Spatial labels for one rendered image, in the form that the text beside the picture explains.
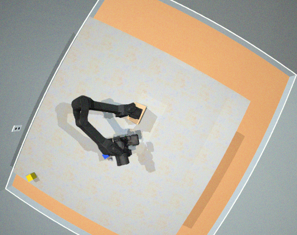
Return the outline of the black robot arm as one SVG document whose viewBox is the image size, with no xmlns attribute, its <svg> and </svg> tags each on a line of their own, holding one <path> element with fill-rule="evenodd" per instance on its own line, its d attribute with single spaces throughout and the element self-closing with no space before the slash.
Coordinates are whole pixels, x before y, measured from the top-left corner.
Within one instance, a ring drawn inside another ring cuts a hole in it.
<svg viewBox="0 0 297 235">
<path fill-rule="evenodd" d="M 135 103 L 114 105 L 93 101 L 90 97 L 79 96 L 71 102 L 73 108 L 73 116 L 76 125 L 92 139 L 104 155 L 115 156 L 117 166 L 127 165 L 130 163 L 129 158 L 132 155 L 128 145 L 125 147 L 125 141 L 119 137 L 113 138 L 114 142 L 106 139 L 100 134 L 89 122 L 89 110 L 114 113 L 115 117 L 129 116 L 134 119 L 139 119 L 143 109 L 136 107 Z"/>
</svg>

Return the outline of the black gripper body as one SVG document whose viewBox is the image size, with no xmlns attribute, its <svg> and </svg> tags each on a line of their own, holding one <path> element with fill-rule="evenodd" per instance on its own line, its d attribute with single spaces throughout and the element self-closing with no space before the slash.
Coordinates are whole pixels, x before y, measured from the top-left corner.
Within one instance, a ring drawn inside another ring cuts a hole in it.
<svg viewBox="0 0 297 235">
<path fill-rule="evenodd" d="M 125 141 L 125 147 L 124 148 L 126 148 L 126 145 L 127 144 L 130 144 L 130 143 L 132 143 L 132 146 L 139 145 L 139 139 L 138 139 L 138 135 L 137 134 L 131 135 L 131 137 L 126 137 L 126 138 L 125 137 L 122 137 L 120 139 L 122 139 L 122 140 Z M 109 140 L 113 141 L 113 138 L 109 138 Z"/>
</svg>

